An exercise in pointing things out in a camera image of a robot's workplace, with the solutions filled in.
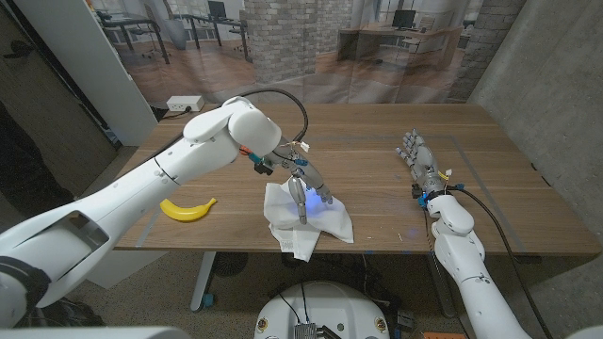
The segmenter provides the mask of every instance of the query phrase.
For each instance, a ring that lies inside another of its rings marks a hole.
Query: floor
[[[108,290],[86,281],[69,298],[86,302],[109,326],[175,326],[193,338],[251,338],[269,292],[280,284],[327,280],[359,288],[337,266],[311,260],[287,268],[279,253],[253,253],[240,274],[213,278],[209,292],[216,304],[195,314],[188,305],[202,256],[170,252]],[[404,309],[415,314],[416,331],[405,337],[420,338],[422,331],[463,333],[458,320],[439,314],[424,257],[369,255],[367,260],[383,274],[383,284],[402,298]]]
[[[132,75],[147,101],[165,106],[172,95],[202,94],[207,102],[217,103],[244,90],[262,88],[256,84],[253,64],[237,50],[240,40],[200,41],[200,49],[189,42],[187,50],[176,50],[166,43],[170,64],[159,53],[151,58],[150,42],[135,43],[136,52],[116,46],[126,70]],[[336,60],[336,53],[317,56],[317,72],[287,79],[270,86],[291,90],[305,103],[443,103],[461,66],[464,51],[457,50],[452,63],[443,71],[435,69],[440,51],[409,54],[382,46],[370,59]],[[278,102],[278,95],[265,95],[265,101]]]
[[[151,58],[141,51],[153,48],[150,42],[135,43],[135,52],[127,46],[116,46],[126,70],[149,103],[165,103],[172,95],[199,95],[225,89],[239,88],[255,83],[253,64],[245,61],[243,53],[235,48],[240,40],[228,40],[218,46],[216,41],[200,41],[197,49],[194,41],[187,50],[179,51],[166,42],[170,64],[166,64],[161,52]]]

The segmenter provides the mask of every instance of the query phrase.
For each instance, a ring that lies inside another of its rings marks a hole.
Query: brick wall
[[[317,0],[245,0],[255,81],[315,72]]]
[[[337,49],[340,28],[349,28],[353,0],[318,0],[317,50],[319,53]]]
[[[449,102],[465,102],[507,36],[526,0],[483,0]]]

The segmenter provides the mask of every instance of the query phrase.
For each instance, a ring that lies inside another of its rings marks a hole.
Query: window
[[[91,3],[94,10],[101,10],[109,14],[125,12],[122,0],[91,0]]]
[[[206,0],[168,0],[168,5],[173,14],[206,15],[208,13]]]

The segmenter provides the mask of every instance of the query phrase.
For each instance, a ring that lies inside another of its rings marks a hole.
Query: power strip
[[[201,95],[172,96],[168,100],[168,108],[172,112],[184,112],[188,106],[191,112],[199,112],[204,105],[205,101]]]

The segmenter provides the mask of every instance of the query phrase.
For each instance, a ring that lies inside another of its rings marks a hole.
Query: screw
[[[257,329],[260,331],[264,331],[268,328],[268,320],[266,318],[261,318],[257,321]]]
[[[375,319],[375,327],[379,331],[385,331],[385,329],[387,328],[387,325],[385,324],[385,320],[383,320],[381,318]]]

